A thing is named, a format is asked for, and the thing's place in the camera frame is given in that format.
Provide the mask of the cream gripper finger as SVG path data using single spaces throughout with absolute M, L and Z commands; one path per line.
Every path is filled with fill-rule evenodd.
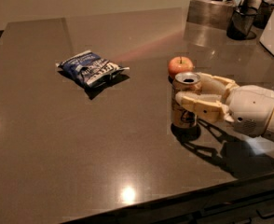
M 218 101 L 224 102 L 229 94 L 239 87 L 235 80 L 211 74 L 200 73 L 202 94 L 216 96 Z
M 229 107 L 218 101 L 216 96 L 207 94 L 195 94 L 189 91 L 179 91 L 175 95 L 179 106 L 197 115 L 200 119 L 215 123 L 227 121 L 232 123 L 234 119 L 229 114 Z

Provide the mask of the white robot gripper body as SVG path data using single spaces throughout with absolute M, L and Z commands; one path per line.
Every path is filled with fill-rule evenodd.
M 246 85 L 234 89 L 226 99 L 235 132 L 261 136 L 274 111 L 274 91 Z

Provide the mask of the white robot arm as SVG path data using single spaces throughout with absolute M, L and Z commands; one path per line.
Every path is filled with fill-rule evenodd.
M 274 91 L 205 73 L 182 72 L 173 81 L 175 103 L 207 122 L 226 121 L 237 133 L 274 142 Z

